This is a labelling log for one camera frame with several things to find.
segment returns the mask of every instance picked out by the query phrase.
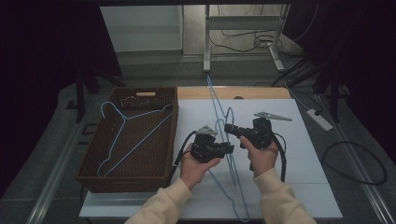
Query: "power strip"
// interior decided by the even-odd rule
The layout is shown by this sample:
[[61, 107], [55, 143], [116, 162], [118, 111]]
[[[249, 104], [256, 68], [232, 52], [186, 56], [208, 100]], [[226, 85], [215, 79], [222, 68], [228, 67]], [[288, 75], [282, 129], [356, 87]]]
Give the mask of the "power strip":
[[306, 114], [308, 114], [308, 116], [311, 117], [311, 119], [313, 119], [325, 132], [331, 130], [332, 125], [321, 115], [315, 115], [315, 112], [316, 111], [314, 109], [310, 109], [306, 111]]

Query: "white tabletop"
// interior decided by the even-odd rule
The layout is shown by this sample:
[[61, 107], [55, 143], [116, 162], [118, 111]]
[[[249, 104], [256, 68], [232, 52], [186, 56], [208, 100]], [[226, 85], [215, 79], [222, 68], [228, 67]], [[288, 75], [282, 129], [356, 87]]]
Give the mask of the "white tabletop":
[[[179, 100], [175, 157], [187, 135], [204, 125], [215, 128], [216, 115], [211, 100]], [[281, 134], [287, 143], [286, 183], [291, 184], [297, 199], [313, 218], [327, 219], [342, 217], [333, 197], [318, 156], [313, 148], [297, 104], [291, 99], [276, 100], [221, 100], [224, 113], [228, 106], [233, 108], [234, 124], [252, 128], [254, 113], [267, 112], [291, 118], [292, 121], [271, 120], [273, 131]], [[253, 173], [249, 171], [247, 151], [239, 147], [239, 140], [230, 135], [235, 145], [233, 157], [246, 198], [249, 217], [262, 218], [259, 207], [260, 193], [253, 183]], [[247, 217], [240, 189], [233, 185], [227, 160], [211, 169], [212, 173], [235, 200], [235, 209], [240, 217]], [[280, 157], [276, 161], [276, 171], [280, 175]], [[153, 193], [88, 193], [81, 208], [81, 217], [130, 217]], [[232, 202], [227, 199], [210, 173], [193, 190], [194, 195], [182, 209], [181, 219], [236, 219]]]

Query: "wicker basket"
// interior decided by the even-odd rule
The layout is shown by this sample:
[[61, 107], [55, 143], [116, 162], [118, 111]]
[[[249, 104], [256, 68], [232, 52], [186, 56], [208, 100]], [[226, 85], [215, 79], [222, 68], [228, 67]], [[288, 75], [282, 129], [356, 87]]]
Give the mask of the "wicker basket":
[[[109, 102], [126, 118], [163, 111], [123, 119], [112, 104], [105, 104], [105, 117], [97, 126], [76, 180], [93, 193], [156, 191], [169, 186], [177, 128], [177, 88], [115, 88]], [[146, 136], [139, 147], [104, 176]], [[111, 148], [111, 159], [102, 165], [99, 176], [98, 168]]]

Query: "hand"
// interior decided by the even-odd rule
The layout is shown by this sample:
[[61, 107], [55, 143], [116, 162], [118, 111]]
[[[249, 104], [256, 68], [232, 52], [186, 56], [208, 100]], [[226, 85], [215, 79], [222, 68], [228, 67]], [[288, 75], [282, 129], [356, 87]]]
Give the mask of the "hand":
[[190, 151], [191, 144], [187, 147], [181, 159], [180, 179], [189, 189], [192, 189], [201, 182], [206, 171], [220, 163], [220, 158], [215, 158], [208, 163], [201, 163], [190, 154]]
[[275, 166], [278, 149], [274, 141], [266, 149], [258, 150], [245, 136], [240, 136], [239, 140], [248, 151], [247, 157], [251, 161], [254, 176], [261, 175]]

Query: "sleeve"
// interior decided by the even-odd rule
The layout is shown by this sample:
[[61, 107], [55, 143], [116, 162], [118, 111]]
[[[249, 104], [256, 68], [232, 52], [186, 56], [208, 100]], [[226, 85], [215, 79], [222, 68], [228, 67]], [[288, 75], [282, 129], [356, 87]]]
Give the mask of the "sleeve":
[[179, 178], [166, 189], [159, 189], [125, 224], [176, 223], [181, 207], [191, 198], [191, 192]]
[[280, 181], [275, 168], [253, 180], [262, 194], [260, 206], [265, 223], [316, 223], [295, 198], [291, 186]]

